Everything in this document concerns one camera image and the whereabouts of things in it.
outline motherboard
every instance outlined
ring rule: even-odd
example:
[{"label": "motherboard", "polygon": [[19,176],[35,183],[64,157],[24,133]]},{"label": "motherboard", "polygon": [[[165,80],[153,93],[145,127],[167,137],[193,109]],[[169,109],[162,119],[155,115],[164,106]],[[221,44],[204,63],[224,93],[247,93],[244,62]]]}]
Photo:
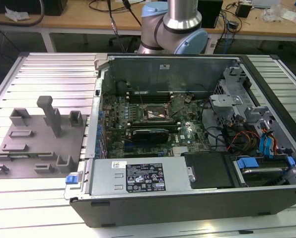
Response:
[{"label": "motherboard", "polygon": [[104,95],[107,158],[180,156],[210,150],[194,95]]}]

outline power supply label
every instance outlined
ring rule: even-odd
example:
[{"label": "power supply label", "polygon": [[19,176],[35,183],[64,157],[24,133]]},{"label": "power supply label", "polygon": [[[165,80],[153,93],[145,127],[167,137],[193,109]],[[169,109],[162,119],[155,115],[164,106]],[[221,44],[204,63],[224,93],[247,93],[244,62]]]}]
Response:
[{"label": "power supply label", "polygon": [[162,164],[126,165],[127,192],[166,191]]}]

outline computer case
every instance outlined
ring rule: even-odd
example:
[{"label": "computer case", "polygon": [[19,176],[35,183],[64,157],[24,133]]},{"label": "computer case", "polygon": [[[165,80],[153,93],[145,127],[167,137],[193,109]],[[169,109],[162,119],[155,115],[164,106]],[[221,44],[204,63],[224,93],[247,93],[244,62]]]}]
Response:
[{"label": "computer case", "polygon": [[[45,15],[60,16],[67,5],[68,0],[43,0]],[[0,0],[0,13],[5,13],[5,8],[21,12],[26,11],[29,14],[39,14],[41,6],[39,0]]]}]

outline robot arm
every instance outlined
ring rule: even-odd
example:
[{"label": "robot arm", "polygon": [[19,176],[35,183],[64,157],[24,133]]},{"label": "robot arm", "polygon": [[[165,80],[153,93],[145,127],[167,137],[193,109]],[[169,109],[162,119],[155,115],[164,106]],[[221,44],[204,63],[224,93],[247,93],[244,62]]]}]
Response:
[{"label": "robot arm", "polygon": [[208,40],[198,0],[151,2],[143,7],[139,54],[199,54]]}]

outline desk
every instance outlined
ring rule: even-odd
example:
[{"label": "desk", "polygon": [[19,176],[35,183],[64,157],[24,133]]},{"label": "desk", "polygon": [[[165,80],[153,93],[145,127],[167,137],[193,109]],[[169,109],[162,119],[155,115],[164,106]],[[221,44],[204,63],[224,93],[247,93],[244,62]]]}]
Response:
[{"label": "desk", "polygon": [[[224,0],[223,8],[235,0]],[[25,31],[39,32],[43,37],[48,52],[56,52],[50,33],[78,33],[78,34],[114,34],[111,29],[109,15],[107,13],[97,12],[88,7],[90,0],[69,0],[68,5],[61,16],[45,16],[42,22],[34,27],[20,28],[0,26],[2,31]],[[295,0],[282,0],[284,7],[293,10]],[[121,7],[122,3],[112,3],[113,8]],[[135,4],[133,12],[140,19],[143,4]],[[99,2],[99,9],[107,9],[105,2]],[[268,22],[261,20],[262,10],[254,9],[250,12],[248,18],[242,18],[243,27],[235,35],[236,39],[246,40],[274,40],[274,41],[296,41],[296,24],[283,20],[282,22]],[[31,16],[32,21],[38,16]],[[116,21],[120,35],[140,35],[140,27],[129,12],[115,13]],[[0,14],[0,21],[7,21],[3,14]],[[215,29],[206,29],[209,34],[206,53],[214,52],[217,40],[223,31],[223,23],[220,18]]]}]

